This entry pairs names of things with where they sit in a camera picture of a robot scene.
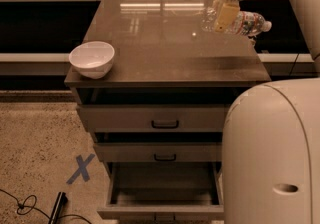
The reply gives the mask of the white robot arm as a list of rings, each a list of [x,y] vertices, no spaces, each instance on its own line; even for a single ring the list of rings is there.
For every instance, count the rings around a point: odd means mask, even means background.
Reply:
[[[289,1],[319,75],[320,0]],[[237,5],[215,0],[216,31]],[[224,124],[222,174],[224,224],[320,224],[319,77],[242,93]]]

